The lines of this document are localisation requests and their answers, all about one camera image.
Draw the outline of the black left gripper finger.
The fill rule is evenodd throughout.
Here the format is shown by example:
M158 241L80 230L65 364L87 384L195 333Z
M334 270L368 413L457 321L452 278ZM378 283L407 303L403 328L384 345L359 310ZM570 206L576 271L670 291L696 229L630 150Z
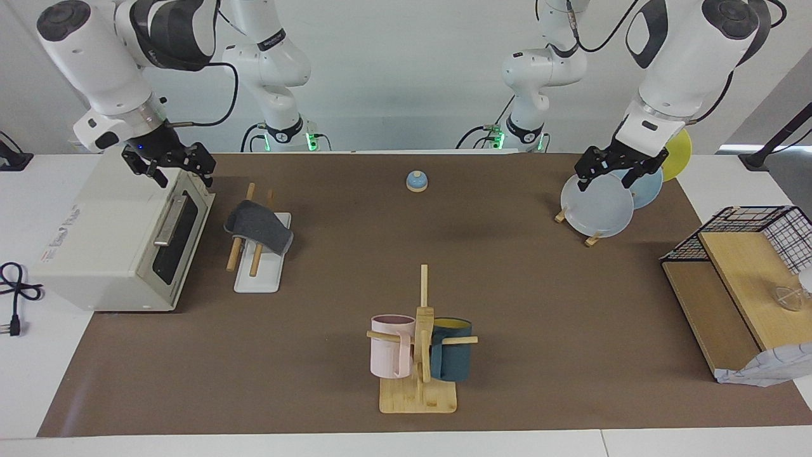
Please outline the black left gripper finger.
M585 192L594 179L609 173L606 164L606 151L598 147L588 147L577 160L574 170L578 177L577 187Z
M667 154L659 154L655 158L647 158L635 162L621 179L624 188L629 190L642 176L656 173L656 171L661 168L662 163L667 159L667 157Z

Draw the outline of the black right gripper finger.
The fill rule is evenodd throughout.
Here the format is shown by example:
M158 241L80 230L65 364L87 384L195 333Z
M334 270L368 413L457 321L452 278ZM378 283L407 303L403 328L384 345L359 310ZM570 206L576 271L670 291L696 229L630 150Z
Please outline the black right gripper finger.
M124 148L124 150L122 150L122 158L135 175L147 176L154 180L160 188L166 188L168 185L168 179L160 168L157 167L155 160L147 164L132 148Z
M183 170L197 175L206 188L211 188L214 182L213 174L216 160L205 145L195 142L189 147L185 147L183 153L185 154L182 164Z

